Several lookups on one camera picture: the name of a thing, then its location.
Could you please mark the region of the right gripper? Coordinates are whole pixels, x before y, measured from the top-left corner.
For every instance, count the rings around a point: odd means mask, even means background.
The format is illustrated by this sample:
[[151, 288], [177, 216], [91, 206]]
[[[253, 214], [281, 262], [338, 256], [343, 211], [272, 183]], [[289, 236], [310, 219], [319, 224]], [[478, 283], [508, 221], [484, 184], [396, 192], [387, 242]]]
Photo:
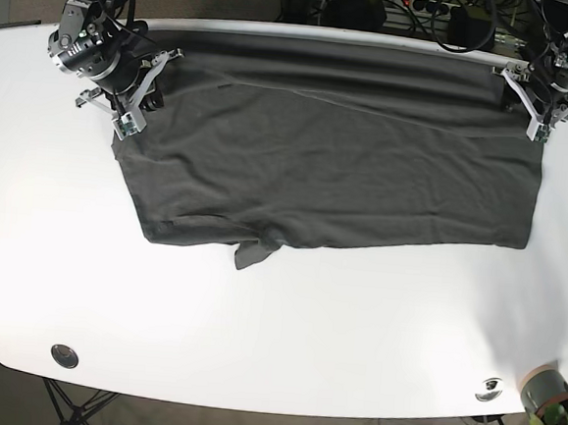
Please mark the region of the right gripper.
[[48, 40], [47, 54], [56, 68], [95, 84], [75, 105], [88, 103], [110, 114], [118, 139], [143, 132], [145, 114], [164, 106], [157, 78], [184, 56], [178, 48], [157, 47], [148, 31], [145, 21], [123, 25], [100, 6], [67, 4]]

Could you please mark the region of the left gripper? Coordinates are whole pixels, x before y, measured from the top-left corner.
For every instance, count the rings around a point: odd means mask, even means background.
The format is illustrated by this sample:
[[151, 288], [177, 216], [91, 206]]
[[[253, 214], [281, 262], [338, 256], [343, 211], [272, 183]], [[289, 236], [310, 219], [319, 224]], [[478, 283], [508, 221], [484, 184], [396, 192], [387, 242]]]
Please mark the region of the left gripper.
[[528, 112], [529, 140], [545, 143], [557, 124], [568, 121], [568, 43], [550, 42], [527, 63], [509, 62], [493, 73], [505, 81], [502, 108], [522, 105]]

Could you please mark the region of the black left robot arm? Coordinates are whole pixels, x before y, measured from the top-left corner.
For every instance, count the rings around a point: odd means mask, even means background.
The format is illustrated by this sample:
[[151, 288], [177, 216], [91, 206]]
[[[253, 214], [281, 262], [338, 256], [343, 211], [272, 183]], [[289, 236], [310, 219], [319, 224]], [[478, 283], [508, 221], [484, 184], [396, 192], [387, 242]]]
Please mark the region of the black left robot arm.
[[431, 27], [431, 36], [443, 50], [466, 54], [492, 47], [497, 27], [502, 25], [510, 34], [525, 41], [521, 47], [524, 64], [510, 62], [496, 72], [505, 81], [505, 88], [516, 96], [530, 116], [527, 137], [539, 143], [547, 142], [560, 122], [568, 120], [568, 0], [525, 0], [532, 14], [532, 28], [521, 33], [508, 25], [495, 0], [485, 0], [483, 29], [474, 33], [477, 40], [442, 42]]

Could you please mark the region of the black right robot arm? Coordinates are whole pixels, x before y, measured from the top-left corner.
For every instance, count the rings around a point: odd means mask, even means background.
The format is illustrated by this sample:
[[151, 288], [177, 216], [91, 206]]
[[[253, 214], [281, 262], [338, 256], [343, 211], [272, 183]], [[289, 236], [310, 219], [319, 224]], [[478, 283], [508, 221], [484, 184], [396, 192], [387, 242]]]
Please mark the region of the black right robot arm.
[[95, 84], [75, 105], [88, 103], [110, 114], [118, 139], [143, 132], [144, 114], [164, 106], [157, 78], [184, 56], [149, 38], [148, 24], [136, 19], [135, 7], [136, 0], [67, 0], [47, 43], [56, 68]]

